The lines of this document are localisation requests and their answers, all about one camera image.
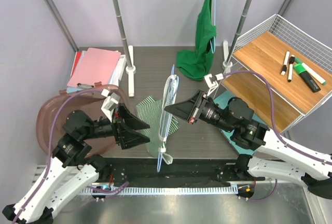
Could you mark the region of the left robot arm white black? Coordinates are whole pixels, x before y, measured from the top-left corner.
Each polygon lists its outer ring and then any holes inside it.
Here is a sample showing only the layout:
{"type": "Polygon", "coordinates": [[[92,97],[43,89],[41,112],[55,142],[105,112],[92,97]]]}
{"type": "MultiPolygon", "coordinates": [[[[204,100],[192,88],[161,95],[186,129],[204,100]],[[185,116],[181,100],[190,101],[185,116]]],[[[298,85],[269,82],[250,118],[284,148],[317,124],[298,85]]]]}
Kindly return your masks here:
{"type": "Polygon", "coordinates": [[[146,122],[130,113],[120,103],[111,118],[92,120],[84,111],[71,112],[63,130],[65,134],[51,153],[50,161],[29,192],[16,204],[6,205],[3,215],[13,223],[53,223],[63,207],[83,188],[110,177],[110,164],[101,155],[86,155],[92,149],[87,139],[114,137],[122,149],[150,141],[140,130],[146,122]]]}

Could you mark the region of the light blue wire hanger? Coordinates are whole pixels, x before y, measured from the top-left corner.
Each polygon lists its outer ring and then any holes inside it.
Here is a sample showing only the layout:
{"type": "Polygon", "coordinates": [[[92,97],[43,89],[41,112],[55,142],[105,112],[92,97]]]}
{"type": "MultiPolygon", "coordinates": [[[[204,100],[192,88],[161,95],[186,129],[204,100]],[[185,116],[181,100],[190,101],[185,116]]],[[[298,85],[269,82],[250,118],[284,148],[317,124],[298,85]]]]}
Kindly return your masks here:
{"type": "Polygon", "coordinates": [[[160,172],[161,165],[163,161],[163,154],[166,152],[166,142],[170,129],[170,124],[172,120],[172,114],[165,111],[164,108],[168,105],[172,105],[175,103],[176,94],[179,84],[179,77],[174,73],[175,65],[173,64],[171,68],[171,75],[167,78],[164,92],[163,92],[163,100],[161,105],[161,118],[160,118],[160,128],[159,128],[159,140],[161,141],[158,148],[158,161],[157,161],[157,172],[160,172]]]}

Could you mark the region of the green white striped tank top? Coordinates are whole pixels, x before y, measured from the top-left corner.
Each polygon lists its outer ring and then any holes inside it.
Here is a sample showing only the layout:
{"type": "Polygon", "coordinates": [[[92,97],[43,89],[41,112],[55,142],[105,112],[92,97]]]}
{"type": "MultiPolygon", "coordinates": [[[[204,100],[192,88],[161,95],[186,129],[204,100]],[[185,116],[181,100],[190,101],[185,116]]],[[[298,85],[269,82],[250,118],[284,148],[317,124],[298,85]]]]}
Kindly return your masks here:
{"type": "MultiPolygon", "coordinates": [[[[150,142],[146,143],[145,147],[149,155],[154,158],[158,158],[158,148],[161,143],[161,141],[159,140],[158,132],[160,128],[162,100],[163,97],[158,100],[153,96],[149,95],[136,105],[138,118],[150,125],[150,128],[143,130],[142,134],[150,138],[150,142]]],[[[172,135],[177,130],[178,120],[172,115],[168,136],[172,135]]],[[[172,164],[173,157],[166,151],[163,154],[162,162],[167,165],[172,164]]]]}

